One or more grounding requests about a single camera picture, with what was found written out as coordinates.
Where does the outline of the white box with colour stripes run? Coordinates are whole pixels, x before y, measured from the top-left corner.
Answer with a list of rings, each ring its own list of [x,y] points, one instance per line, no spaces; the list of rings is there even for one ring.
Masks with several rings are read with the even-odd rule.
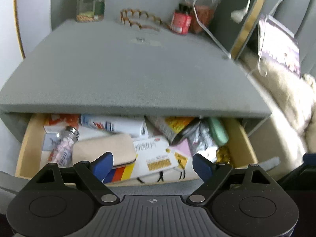
[[[132,179],[132,172],[134,169],[135,163],[129,164],[127,166],[118,167],[112,169],[106,177],[102,180],[104,184],[121,182]]]

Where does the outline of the beige clasp case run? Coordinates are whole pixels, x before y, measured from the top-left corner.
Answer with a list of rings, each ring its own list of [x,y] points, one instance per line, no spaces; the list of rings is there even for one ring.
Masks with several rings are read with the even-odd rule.
[[[106,152],[112,153],[114,167],[131,164],[137,158],[133,139],[127,134],[115,134],[78,141],[73,147],[72,163],[75,164],[80,161],[93,162]]]

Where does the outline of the candy bottle with metal cap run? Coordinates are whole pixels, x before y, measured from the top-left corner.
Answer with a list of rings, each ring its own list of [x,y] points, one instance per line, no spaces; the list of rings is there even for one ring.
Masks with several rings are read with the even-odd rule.
[[[71,166],[73,147],[78,139],[79,131],[72,126],[66,126],[59,133],[57,142],[48,157],[48,163],[57,163],[59,167]]]

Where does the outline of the white spray bottle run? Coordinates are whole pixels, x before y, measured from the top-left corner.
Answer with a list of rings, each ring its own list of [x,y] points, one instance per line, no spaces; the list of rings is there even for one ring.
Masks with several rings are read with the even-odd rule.
[[[133,138],[148,137],[147,125],[144,117],[97,116],[82,114],[81,125],[109,133],[125,133]]]

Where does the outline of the gold foil wrapper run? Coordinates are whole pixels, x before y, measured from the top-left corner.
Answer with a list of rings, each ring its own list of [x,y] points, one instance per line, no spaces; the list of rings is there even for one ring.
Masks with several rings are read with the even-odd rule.
[[[224,163],[233,165],[232,156],[227,146],[221,146],[216,151],[216,163]]]

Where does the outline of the silver foil packet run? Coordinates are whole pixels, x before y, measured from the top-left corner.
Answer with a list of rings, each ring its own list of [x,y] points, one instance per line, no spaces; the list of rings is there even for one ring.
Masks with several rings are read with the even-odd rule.
[[[216,162],[218,145],[209,132],[207,121],[200,121],[197,128],[187,137],[187,141],[192,157],[198,153],[209,161]]]

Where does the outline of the white box with yellow label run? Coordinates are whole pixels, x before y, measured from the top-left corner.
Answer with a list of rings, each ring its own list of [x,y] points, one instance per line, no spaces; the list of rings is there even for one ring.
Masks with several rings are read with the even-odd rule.
[[[196,176],[187,140],[171,146],[163,136],[135,141],[137,158],[130,176],[138,183],[190,180]]]

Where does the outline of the yellow label silver pouch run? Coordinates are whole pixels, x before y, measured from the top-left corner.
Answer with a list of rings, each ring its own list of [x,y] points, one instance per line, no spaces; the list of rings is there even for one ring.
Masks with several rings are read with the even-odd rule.
[[[169,141],[171,145],[177,145],[196,130],[200,119],[197,117],[155,117],[147,116],[147,119]]]

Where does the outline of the red orange box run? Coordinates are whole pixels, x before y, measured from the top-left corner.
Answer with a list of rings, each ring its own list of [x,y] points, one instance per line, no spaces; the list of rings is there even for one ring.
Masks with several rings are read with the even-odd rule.
[[[48,114],[44,122],[44,129],[47,133],[57,133],[67,126],[71,126],[78,130],[79,117],[76,114]]]

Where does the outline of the grey nightstand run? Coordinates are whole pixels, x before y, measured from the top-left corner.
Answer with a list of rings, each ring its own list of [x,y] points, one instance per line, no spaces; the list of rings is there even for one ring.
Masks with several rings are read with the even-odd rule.
[[[250,119],[271,110],[245,72],[208,38],[64,22],[1,89],[1,114],[195,116]]]

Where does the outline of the cream fluffy blanket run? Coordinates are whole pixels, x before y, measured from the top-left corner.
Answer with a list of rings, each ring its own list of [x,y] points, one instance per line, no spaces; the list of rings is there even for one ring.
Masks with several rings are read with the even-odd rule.
[[[308,151],[315,153],[315,78],[310,74],[299,77],[249,50],[242,53],[241,60],[270,92],[292,128],[304,137]]]

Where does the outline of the red supplement bottle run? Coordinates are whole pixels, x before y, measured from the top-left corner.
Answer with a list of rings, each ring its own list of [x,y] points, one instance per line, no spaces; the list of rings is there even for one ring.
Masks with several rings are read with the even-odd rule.
[[[190,7],[179,3],[178,9],[172,16],[170,30],[177,34],[186,35],[189,32],[191,20]]]

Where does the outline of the white power plug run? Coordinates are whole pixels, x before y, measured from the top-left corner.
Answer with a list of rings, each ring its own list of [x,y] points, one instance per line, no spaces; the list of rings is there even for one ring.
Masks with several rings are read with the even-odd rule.
[[[244,17],[247,15],[248,9],[244,8],[241,10],[235,10],[231,13],[231,19],[239,24],[243,21]]]

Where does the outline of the glass jar with black lid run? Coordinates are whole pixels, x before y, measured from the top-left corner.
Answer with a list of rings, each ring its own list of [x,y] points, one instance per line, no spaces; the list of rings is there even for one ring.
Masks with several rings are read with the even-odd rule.
[[[77,0],[76,21],[100,22],[104,19],[105,0]]]

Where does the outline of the clear bag of red berries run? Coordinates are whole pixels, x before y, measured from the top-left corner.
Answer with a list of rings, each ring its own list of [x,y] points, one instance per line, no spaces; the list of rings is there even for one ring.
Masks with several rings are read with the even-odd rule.
[[[196,16],[193,11],[193,0],[184,0],[184,3],[190,8],[190,15],[192,17],[189,31],[193,34],[199,34],[203,31],[202,27],[198,24]],[[195,9],[199,21],[206,27],[209,26],[213,20],[215,10],[221,3],[221,0],[197,0]]]

